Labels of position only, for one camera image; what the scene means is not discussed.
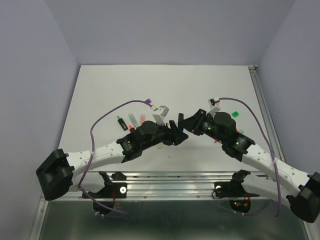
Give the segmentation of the mint pastel highlighter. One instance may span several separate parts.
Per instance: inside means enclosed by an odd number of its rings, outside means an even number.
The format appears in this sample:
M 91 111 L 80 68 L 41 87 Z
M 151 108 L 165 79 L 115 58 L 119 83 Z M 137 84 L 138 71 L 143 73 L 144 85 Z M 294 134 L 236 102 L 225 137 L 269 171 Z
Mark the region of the mint pastel highlighter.
M 129 117 L 132 125 L 133 125 L 135 128 L 139 127 L 138 121 L 137 121 L 137 119 L 135 118 L 135 116 L 134 116 L 133 113 L 129 113 L 129 114 L 128 114 L 128 117 Z

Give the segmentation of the green highlighter black body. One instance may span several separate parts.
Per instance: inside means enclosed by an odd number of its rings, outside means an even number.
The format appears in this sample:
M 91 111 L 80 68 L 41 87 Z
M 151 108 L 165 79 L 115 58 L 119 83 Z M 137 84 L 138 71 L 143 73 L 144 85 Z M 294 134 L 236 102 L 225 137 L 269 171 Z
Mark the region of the green highlighter black body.
M 119 125 L 124 131 L 127 131 L 129 129 L 122 117 L 117 116 L 117 122 L 119 123 Z

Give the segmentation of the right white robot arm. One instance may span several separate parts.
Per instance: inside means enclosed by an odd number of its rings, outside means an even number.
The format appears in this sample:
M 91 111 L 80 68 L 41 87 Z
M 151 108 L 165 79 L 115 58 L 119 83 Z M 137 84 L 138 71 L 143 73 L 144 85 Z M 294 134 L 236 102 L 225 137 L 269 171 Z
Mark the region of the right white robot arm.
M 309 174 L 278 160 L 252 139 L 236 129 L 236 122 L 226 112 L 210 116 L 199 109 L 193 116 L 178 115 L 178 127 L 194 135 L 207 135 L 222 144 L 230 157 L 249 165 L 275 180 L 275 193 L 287 191 L 290 210 L 301 220 L 314 223 L 320 215 L 320 174 Z

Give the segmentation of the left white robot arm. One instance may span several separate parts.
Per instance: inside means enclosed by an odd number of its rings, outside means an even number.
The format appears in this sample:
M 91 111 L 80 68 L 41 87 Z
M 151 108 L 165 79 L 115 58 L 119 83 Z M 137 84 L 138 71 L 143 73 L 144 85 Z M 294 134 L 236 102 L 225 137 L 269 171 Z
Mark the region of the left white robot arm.
M 111 164 L 122 164 L 139 158 L 143 151 L 158 144 L 178 146 L 188 139 L 171 120 L 168 125 L 145 121 L 129 134 L 94 150 L 65 153 L 54 150 L 38 167 L 38 178 L 45 200 L 56 200 L 68 192 L 77 192 L 88 171 Z

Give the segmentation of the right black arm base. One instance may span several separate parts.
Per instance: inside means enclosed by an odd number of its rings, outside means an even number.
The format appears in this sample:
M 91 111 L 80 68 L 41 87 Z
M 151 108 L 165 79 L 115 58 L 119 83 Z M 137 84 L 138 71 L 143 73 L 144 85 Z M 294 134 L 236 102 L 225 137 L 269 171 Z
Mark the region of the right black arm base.
M 229 198 L 229 206 L 233 211 L 242 215 L 253 215 L 249 213 L 252 206 L 251 197 L 259 197 L 259 195 L 248 192 L 242 187 L 245 177 L 250 175 L 249 171 L 240 170 L 232 175 L 230 181 L 215 182 L 211 197 L 216 200 Z

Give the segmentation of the orange pastel highlighter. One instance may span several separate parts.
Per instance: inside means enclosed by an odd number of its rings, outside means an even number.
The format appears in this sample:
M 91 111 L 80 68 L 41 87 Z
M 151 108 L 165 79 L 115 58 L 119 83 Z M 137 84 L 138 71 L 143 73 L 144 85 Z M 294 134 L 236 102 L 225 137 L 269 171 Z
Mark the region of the orange pastel highlighter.
M 145 121 L 146 121 L 146 115 L 145 114 L 141 114 L 140 115 L 140 124 L 142 125 Z

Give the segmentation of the green highlighter cap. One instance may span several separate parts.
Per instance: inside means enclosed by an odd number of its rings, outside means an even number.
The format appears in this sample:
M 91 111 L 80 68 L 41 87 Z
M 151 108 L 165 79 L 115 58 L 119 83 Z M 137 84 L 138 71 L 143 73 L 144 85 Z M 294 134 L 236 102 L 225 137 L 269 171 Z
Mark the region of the green highlighter cap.
M 234 111 L 231 115 L 232 115 L 234 118 L 236 118 L 236 117 L 239 115 L 239 113 L 238 113 L 237 111 Z

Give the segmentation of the orange highlighter black body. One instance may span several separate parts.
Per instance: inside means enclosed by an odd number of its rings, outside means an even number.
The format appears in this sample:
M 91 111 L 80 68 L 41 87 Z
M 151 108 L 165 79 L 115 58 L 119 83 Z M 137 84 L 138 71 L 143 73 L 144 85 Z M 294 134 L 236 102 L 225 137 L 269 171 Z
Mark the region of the orange highlighter black body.
M 133 126 L 133 125 L 129 125 L 129 131 L 131 132 L 131 133 L 133 133 L 134 131 L 136 130 L 136 128 Z

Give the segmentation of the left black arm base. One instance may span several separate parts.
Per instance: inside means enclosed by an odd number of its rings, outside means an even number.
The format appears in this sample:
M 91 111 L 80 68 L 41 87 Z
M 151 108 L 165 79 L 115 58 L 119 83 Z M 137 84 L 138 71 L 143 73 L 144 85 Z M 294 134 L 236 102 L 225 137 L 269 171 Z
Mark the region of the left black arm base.
M 92 208 L 96 216 L 102 218 L 120 219 L 129 214 L 123 210 L 117 210 L 116 200 L 127 197 L 128 184 L 125 182 L 127 177 L 121 172 L 109 175 L 104 171 L 99 171 L 98 176 L 103 180 L 103 187 L 100 190 L 82 192 L 83 199 L 92 200 Z

